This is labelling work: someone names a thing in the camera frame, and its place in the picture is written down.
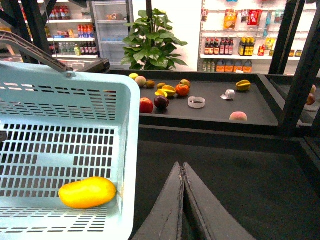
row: shopping basket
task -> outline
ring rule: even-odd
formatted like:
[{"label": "shopping basket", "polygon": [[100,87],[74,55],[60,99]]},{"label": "shopping basket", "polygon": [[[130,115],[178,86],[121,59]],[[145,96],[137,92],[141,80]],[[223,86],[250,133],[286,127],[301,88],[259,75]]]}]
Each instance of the shopping basket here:
[{"label": "shopping basket", "polygon": [[[1,31],[1,38],[20,49],[23,45],[23,51],[54,69],[0,63],[0,131],[7,134],[0,143],[0,239],[128,239],[134,220],[138,85],[127,76],[69,71],[16,35]],[[61,186],[92,176],[116,185],[114,200],[89,209],[61,202]]]}]

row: metal pole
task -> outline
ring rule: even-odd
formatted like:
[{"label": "metal pole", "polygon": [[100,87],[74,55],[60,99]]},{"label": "metal pole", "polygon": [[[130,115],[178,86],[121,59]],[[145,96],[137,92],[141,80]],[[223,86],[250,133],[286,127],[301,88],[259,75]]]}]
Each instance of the metal pole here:
[{"label": "metal pole", "polygon": [[276,41],[269,74],[283,75],[306,0],[288,0]]},{"label": "metal pole", "polygon": [[[297,123],[307,102],[312,85],[315,83],[319,69],[320,7],[318,4],[282,115],[280,116],[278,127],[282,135],[290,136],[297,127]],[[315,128],[319,128],[319,118],[320,117],[317,116],[313,123]]]}]

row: refrigerator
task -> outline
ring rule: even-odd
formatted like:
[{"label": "refrigerator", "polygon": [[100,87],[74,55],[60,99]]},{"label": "refrigerator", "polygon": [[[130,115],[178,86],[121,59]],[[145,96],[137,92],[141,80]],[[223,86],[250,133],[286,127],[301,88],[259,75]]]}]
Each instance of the refrigerator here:
[{"label": "refrigerator", "polygon": [[128,70],[130,65],[121,65],[126,46],[122,40],[129,34],[124,24],[134,21],[132,0],[93,1],[91,12],[100,57],[109,59],[110,69]]}]

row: yellow mango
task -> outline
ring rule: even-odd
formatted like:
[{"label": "yellow mango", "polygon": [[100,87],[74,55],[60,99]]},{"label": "yellow mango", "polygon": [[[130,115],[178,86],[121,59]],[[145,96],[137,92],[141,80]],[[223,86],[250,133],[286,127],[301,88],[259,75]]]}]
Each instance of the yellow mango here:
[{"label": "yellow mango", "polygon": [[117,189],[110,180],[93,176],[62,186],[59,197],[70,208],[88,209],[110,202],[116,193]]}]

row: green leaves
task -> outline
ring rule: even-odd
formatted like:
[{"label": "green leaves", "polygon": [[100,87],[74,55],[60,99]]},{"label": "green leaves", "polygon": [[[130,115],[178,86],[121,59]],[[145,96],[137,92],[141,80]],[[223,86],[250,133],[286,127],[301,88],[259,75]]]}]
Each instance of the green leaves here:
[{"label": "green leaves", "polygon": [[175,64],[186,66],[178,59],[180,54],[172,53],[177,49],[175,45],[185,46],[187,42],[181,41],[170,32],[172,23],[165,11],[152,10],[152,21],[148,19],[147,11],[138,12],[140,18],[135,22],[126,23],[130,27],[129,36],[123,39],[124,57],[121,64],[130,64],[132,70],[173,70]]}]

